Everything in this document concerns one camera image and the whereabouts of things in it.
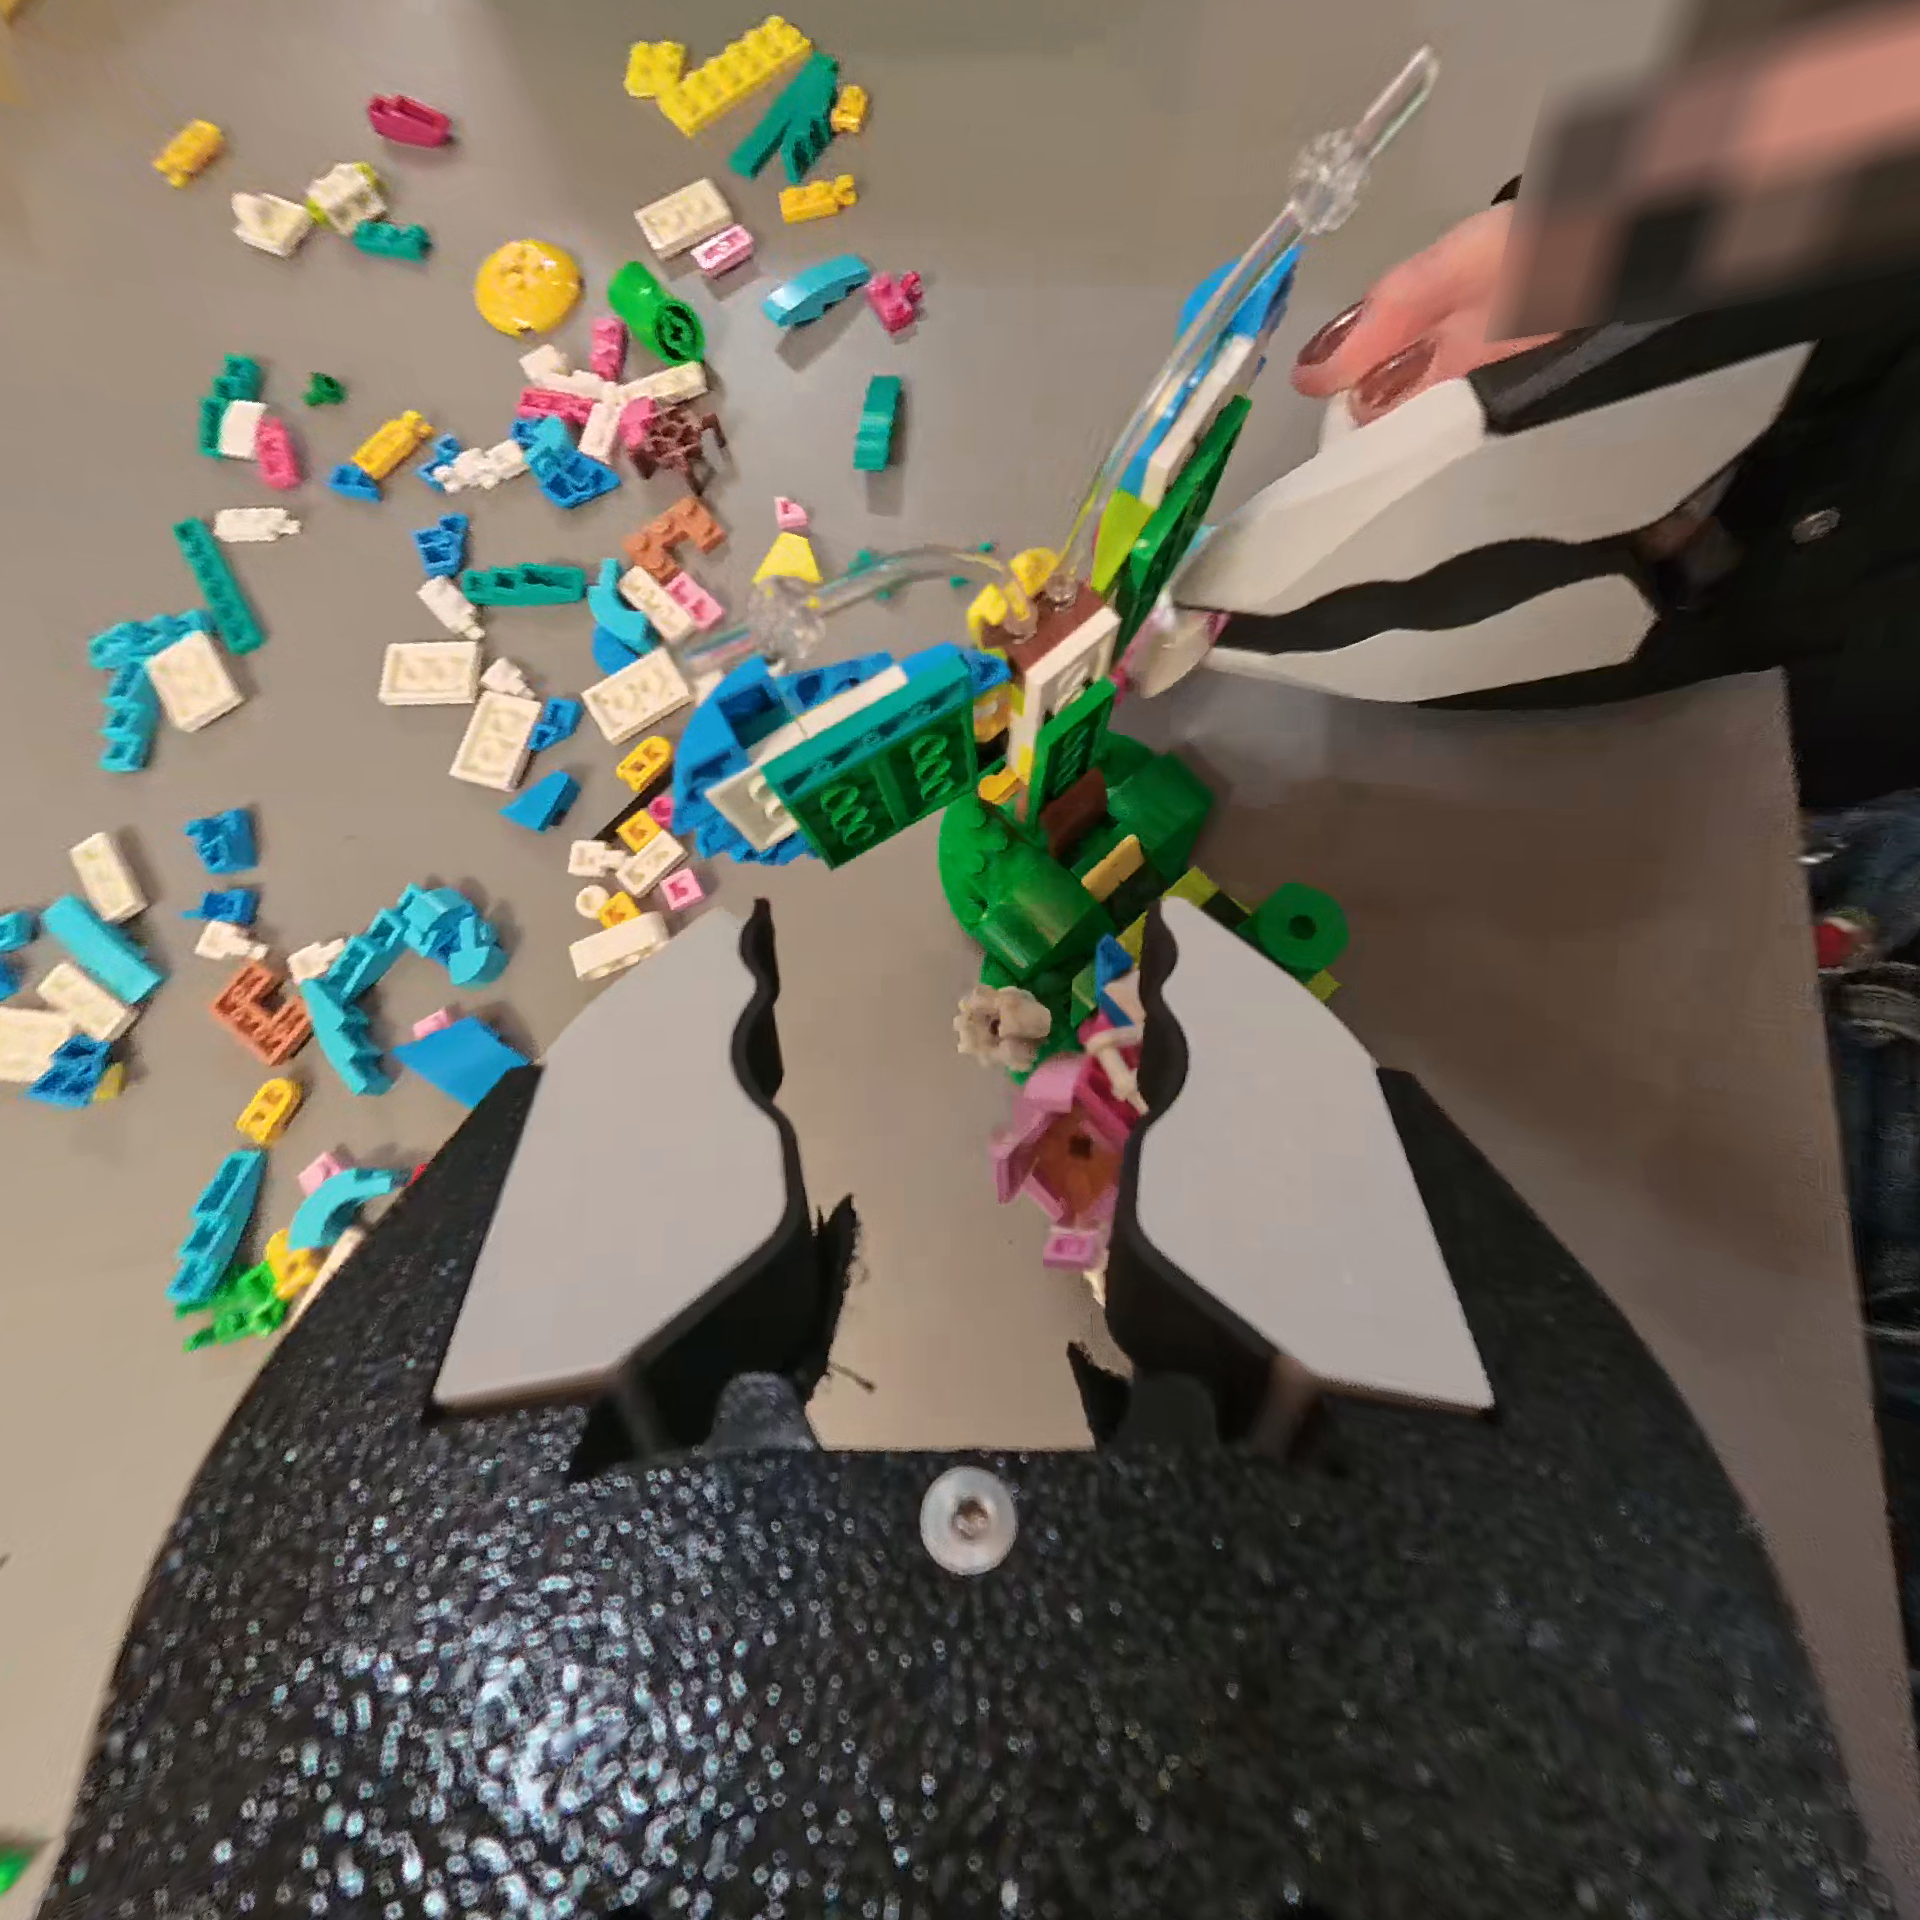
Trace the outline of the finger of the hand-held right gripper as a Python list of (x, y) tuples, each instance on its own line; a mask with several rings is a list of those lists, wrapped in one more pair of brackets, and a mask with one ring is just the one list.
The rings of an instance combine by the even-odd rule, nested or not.
[(1294, 466), (1189, 559), (1189, 606), (1281, 616), (1517, 540), (1638, 531), (1783, 412), (1780, 324), (1601, 324), (1397, 403)]
[(1658, 624), (1641, 582), (1616, 569), (1425, 569), (1285, 606), (1232, 606), (1186, 569), (1185, 606), (1225, 615), (1208, 669), (1373, 706), (1616, 668)]

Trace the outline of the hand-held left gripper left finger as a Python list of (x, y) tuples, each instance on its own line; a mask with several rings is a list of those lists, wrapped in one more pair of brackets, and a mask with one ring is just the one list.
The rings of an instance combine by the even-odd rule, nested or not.
[(582, 1410), (590, 1469), (822, 1460), (810, 1403), (859, 1207), (781, 1109), (772, 904), (710, 909), (550, 1047), (476, 1243), (432, 1420)]

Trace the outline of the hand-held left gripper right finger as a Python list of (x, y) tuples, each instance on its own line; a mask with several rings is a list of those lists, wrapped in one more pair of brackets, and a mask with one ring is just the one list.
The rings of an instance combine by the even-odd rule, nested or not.
[(1492, 1420), (1373, 1053), (1186, 899), (1145, 915), (1139, 1012), (1098, 1451), (1285, 1456), (1333, 1400)]

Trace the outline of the colourful lego model green base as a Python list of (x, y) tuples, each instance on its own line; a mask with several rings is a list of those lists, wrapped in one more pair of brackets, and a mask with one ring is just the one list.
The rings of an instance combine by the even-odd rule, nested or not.
[(685, 653), (716, 669), (675, 769), (672, 825), (703, 853), (842, 871), (936, 822), (936, 882), (979, 953), (956, 1044), (1014, 1081), (989, 1143), (995, 1200), (1034, 1206), (1044, 1265), (1092, 1295), (1145, 1116), (1145, 909), (1211, 904), (1307, 994), (1333, 991), (1339, 909), (1314, 887), (1261, 909), (1222, 893), (1189, 865), (1208, 782), (1114, 718), (1176, 669), (1176, 640), (1216, 634), (1216, 616), (1172, 612), (1169, 578), (1206, 531), (1301, 247), (1345, 222), (1433, 72), (1417, 49), (1351, 127), (1295, 155), (1281, 212), (1186, 296), (1061, 549), (1003, 560), (925, 543), (829, 582), (775, 560), (744, 619)]

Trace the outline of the scattered loose lego bricks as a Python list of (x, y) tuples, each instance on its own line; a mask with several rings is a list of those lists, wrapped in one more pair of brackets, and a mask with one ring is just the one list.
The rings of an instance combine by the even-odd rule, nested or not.
[(473, 306), (538, 238), (584, 306), (695, 172), (631, 40), (792, 2), (31, 2), (1, 108), (1, 1404), (209, 1347), (193, 1301), (350, 1147), (457, 1119), (390, 1044), (507, 1044), (582, 997), (565, 840), (518, 787), (604, 787), (587, 606), (468, 612), (453, 565), (594, 574), (634, 487), (560, 510)]

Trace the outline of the person's right hand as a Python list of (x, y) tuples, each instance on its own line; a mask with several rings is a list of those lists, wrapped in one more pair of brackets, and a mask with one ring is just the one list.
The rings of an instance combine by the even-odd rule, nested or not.
[(1489, 335), (1510, 203), (1454, 222), (1423, 252), (1320, 327), (1291, 365), (1291, 387), (1307, 399), (1342, 399), (1354, 425), (1382, 419), (1405, 399), (1541, 344)]

